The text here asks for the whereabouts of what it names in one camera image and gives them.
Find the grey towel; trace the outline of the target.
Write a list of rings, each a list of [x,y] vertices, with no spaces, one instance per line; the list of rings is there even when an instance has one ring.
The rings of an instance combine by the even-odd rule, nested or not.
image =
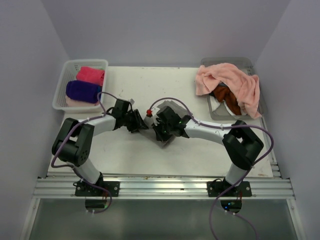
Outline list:
[[[143,119],[148,129],[140,131],[144,137],[156,144],[161,149],[166,148],[176,138],[176,136],[173,134],[160,132],[160,130],[164,131],[165,129],[161,128],[161,124],[157,120],[157,113],[160,110],[164,110],[166,107],[170,107],[180,118],[188,115],[187,110],[175,103],[173,100],[164,100],[161,103],[157,102],[151,107],[151,114],[147,113]]]

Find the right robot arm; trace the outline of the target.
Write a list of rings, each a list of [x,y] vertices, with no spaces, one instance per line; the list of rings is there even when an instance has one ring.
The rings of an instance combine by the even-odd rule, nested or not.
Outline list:
[[[171,107],[154,107],[147,111],[152,116],[152,128],[156,140],[165,142],[170,137],[202,139],[220,144],[231,160],[231,166],[224,178],[223,192],[235,196],[241,190],[244,175],[251,170],[264,144],[260,138],[241,120],[234,124],[197,123],[190,115],[179,116]]]

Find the light pink towel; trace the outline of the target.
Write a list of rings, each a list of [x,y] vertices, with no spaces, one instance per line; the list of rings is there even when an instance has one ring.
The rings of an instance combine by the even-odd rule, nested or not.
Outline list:
[[[208,95],[221,83],[233,93],[244,113],[253,119],[262,116],[258,111],[260,82],[256,74],[248,75],[231,63],[219,63],[208,67],[201,65],[195,76],[195,94]]]

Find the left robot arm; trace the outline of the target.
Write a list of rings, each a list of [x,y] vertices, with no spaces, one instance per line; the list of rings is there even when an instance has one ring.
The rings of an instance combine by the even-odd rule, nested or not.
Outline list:
[[[125,127],[130,133],[147,130],[139,111],[132,103],[117,99],[114,106],[102,114],[83,120],[66,118],[52,145],[51,167],[71,168],[80,179],[87,183],[86,190],[92,196],[103,193],[102,173],[89,159],[95,136]]]

